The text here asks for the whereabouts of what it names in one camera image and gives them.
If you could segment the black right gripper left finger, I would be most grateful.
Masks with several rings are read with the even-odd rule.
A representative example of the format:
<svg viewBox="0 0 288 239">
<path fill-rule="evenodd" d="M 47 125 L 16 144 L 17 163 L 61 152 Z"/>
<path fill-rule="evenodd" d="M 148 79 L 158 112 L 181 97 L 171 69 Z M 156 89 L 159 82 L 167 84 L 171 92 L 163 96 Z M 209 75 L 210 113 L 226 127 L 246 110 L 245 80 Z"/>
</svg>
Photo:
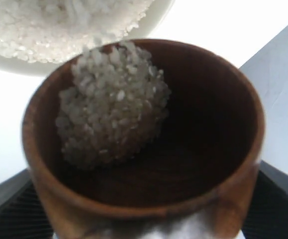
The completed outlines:
<svg viewBox="0 0 288 239">
<path fill-rule="evenodd" d="M 52 239 L 53 229 L 27 171 L 0 183 L 0 239 Z"/>
</svg>

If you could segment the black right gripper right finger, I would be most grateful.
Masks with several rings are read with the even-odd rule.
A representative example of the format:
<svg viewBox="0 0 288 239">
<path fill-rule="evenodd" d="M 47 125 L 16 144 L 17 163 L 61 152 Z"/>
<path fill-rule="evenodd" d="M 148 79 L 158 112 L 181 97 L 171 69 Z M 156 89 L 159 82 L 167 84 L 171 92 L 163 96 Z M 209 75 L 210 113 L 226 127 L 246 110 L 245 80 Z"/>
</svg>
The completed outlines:
<svg viewBox="0 0 288 239">
<path fill-rule="evenodd" d="M 288 239 L 288 175 L 264 161 L 242 234 L 246 239 Z"/>
</svg>

